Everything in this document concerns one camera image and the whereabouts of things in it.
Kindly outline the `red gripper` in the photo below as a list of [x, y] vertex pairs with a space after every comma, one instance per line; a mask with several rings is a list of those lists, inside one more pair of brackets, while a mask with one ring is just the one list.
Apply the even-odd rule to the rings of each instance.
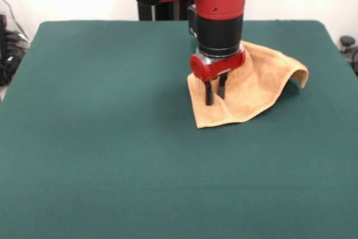
[[246, 51], [242, 48], [237, 54], [226, 58], [209, 58], [199, 51], [190, 57], [190, 68], [194, 76], [205, 82], [206, 105], [213, 104], [211, 81], [219, 78], [218, 96], [225, 99], [225, 84], [228, 72], [241, 67], [246, 60]]

